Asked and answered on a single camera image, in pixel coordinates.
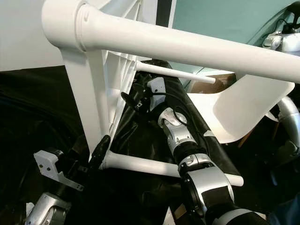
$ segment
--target white tube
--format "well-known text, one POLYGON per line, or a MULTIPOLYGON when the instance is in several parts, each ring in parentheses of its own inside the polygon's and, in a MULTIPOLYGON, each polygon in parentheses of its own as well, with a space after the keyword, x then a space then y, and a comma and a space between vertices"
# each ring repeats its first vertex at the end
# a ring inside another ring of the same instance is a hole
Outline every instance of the white tube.
MULTIPOLYGON (((121 155, 108 150, 100 169, 117 168, 132 170, 143 173, 152 173, 170 177, 180 177, 178 166, 172 163, 164 163, 145 158, 121 155)), ((243 186, 244 180, 241 176, 225 173, 229 182, 233 186, 243 186)))
POLYGON ((300 83, 298 56, 119 18, 88 4, 78 11, 76 37, 86 51, 107 49, 300 83))
POLYGON ((197 81, 201 81, 201 82, 205 82, 205 83, 214 83, 216 81, 216 79, 213 77, 194 75, 194 74, 182 72, 182 71, 179 71, 176 69, 168 69, 168 68, 164 68, 164 67, 158 67, 158 66, 142 63, 140 61, 137 61, 136 70, 137 71, 146 71, 146 72, 161 74, 161 75, 166 75, 166 76, 180 77, 180 78, 189 79, 189 80, 197 80, 197 81))

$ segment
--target white pipe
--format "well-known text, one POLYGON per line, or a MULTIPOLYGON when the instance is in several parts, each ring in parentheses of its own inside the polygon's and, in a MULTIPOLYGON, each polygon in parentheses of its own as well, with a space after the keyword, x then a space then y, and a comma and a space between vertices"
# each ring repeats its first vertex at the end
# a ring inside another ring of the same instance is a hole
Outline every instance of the white pipe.
POLYGON ((189 80, 198 80, 198 81, 205 82, 205 83, 214 83, 216 81, 216 79, 213 77, 194 75, 194 74, 182 72, 182 71, 179 71, 176 69, 168 69, 168 68, 164 68, 164 67, 158 67, 158 66, 142 63, 140 61, 137 61, 136 70, 137 71, 146 71, 146 72, 161 74, 161 75, 166 75, 166 76, 180 77, 180 78, 189 79, 189 80))
POLYGON ((89 4, 79 8, 75 32, 76 47, 84 51, 107 49, 300 83, 298 56, 119 18, 89 4))
MULTIPOLYGON (((108 150, 100 169, 117 168, 132 170, 143 173, 152 173, 170 177, 180 177, 176 164, 164 163, 145 158, 121 155, 108 150)), ((229 182, 233 186, 243 186, 244 180, 241 176, 225 173, 229 182)))

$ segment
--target white wall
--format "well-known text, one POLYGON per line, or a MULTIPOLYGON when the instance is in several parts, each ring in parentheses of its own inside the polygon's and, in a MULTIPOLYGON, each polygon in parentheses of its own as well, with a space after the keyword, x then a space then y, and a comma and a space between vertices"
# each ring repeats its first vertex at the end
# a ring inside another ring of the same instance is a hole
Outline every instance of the white wall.
MULTIPOLYGON (((108 2, 90 1, 97 7, 108 2)), ((113 1, 121 4, 125 0, 113 1)), ((42 30, 43 3, 44 0, 0 1, 0 71, 63 65, 60 51, 48 42, 42 30)), ((157 0, 143 0, 142 9, 142 21, 155 24, 157 0)))

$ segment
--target teal wall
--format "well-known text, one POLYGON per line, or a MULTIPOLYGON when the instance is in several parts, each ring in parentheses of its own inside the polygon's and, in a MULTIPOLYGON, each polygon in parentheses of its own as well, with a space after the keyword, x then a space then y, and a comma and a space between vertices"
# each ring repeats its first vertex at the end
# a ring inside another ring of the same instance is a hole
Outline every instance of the teal wall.
MULTIPOLYGON (((216 38, 259 45, 272 32, 283 8, 294 0, 177 0, 173 28, 216 38)), ((171 63, 175 69, 197 72, 201 67, 171 63)))

